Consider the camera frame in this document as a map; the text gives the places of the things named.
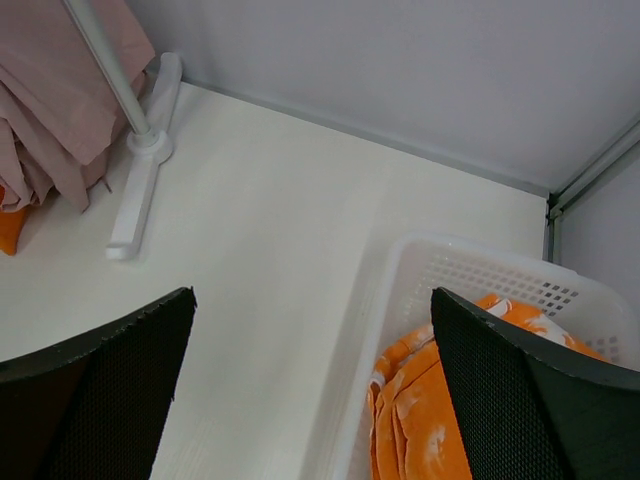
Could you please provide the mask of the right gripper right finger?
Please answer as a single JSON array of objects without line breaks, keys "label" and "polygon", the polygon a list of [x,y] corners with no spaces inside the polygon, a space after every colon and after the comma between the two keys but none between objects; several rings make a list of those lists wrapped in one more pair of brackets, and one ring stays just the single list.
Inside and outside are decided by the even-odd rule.
[{"label": "right gripper right finger", "polygon": [[639,374],[437,288],[431,319],[475,479],[636,479]]}]

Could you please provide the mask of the orange white patterned trousers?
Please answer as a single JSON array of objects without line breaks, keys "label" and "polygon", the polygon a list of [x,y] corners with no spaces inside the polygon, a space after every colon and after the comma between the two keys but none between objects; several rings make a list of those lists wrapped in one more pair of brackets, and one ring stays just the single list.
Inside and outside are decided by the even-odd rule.
[{"label": "orange white patterned trousers", "polygon": [[[495,294],[477,307],[510,325],[574,352],[600,356],[529,305]],[[447,387],[433,324],[388,347],[367,393],[369,455],[374,479],[475,479]]]}]

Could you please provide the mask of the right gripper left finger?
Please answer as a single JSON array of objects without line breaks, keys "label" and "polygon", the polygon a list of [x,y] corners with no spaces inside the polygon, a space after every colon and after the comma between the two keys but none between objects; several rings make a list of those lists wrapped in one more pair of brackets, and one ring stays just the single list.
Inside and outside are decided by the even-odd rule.
[{"label": "right gripper left finger", "polygon": [[149,478],[195,312],[182,287],[2,362],[2,478]]}]

